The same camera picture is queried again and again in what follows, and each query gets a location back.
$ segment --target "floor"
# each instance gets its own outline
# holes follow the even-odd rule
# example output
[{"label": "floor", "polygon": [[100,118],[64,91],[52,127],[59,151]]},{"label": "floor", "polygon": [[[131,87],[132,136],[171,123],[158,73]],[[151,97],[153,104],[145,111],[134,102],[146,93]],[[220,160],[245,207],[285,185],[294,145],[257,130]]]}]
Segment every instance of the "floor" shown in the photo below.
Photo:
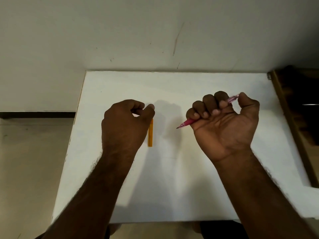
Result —
[{"label": "floor", "polygon": [[[50,225],[73,119],[0,119],[0,237],[33,239]],[[319,233],[319,221],[307,220]],[[201,239],[188,223],[126,224],[111,239]]]}]

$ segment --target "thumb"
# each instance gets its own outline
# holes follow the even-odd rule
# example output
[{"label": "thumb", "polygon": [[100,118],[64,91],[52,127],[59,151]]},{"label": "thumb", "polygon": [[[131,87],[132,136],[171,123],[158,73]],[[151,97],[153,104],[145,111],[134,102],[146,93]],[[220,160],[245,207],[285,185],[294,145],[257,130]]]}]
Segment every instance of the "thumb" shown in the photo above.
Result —
[{"label": "thumb", "polygon": [[250,118],[258,119],[259,102],[250,99],[244,92],[241,92],[238,97],[238,104],[241,107],[240,114]]},{"label": "thumb", "polygon": [[138,119],[142,120],[144,123],[149,125],[155,115],[155,106],[153,104],[149,104],[144,110],[141,112],[141,115]]}]

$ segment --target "yellow pencil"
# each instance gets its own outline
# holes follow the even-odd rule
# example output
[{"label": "yellow pencil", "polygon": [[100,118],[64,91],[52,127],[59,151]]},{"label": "yellow pencil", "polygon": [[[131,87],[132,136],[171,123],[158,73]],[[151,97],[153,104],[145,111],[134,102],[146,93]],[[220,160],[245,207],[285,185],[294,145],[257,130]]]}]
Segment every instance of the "yellow pencil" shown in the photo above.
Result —
[{"label": "yellow pencil", "polygon": [[153,119],[151,121],[150,127],[148,129],[148,146],[153,146]]}]

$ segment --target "hand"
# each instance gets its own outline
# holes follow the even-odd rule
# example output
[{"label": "hand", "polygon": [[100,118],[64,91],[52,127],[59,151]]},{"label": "hand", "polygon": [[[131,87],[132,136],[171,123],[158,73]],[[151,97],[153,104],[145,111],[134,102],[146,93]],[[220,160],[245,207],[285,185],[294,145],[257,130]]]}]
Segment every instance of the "hand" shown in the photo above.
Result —
[{"label": "hand", "polygon": [[135,100],[113,104],[102,120],[102,148],[105,154],[119,154],[133,162],[154,117],[154,105]]},{"label": "hand", "polygon": [[250,150],[257,128],[259,102],[241,92],[238,97],[241,112],[237,114],[226,102],[228,98],[223,91],[205,95],[203,101],[195,101],[186,113],[187,118],[199,119],[191,127],[197,143],[212,162]]}]

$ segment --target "white table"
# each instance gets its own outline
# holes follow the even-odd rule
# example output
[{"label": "white table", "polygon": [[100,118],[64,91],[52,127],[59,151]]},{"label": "white table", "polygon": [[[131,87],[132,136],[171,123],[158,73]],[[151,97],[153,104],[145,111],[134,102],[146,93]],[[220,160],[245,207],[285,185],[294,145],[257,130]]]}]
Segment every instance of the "white table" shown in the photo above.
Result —
[{"label": "white table", "polygon": [[[195,100],[219,90],[260,101],[253,151],[303,217],[319,216],[300,156],[266,74],[87,72],[71,133],[53,220],[101,155],[104,112],[124,99],[155,105],[154,144],[146,141],[120,191],[111,222],[237,219],[213,164],[190,127],[175,129]],[[235,110],[239,111],[237,102]]]}]

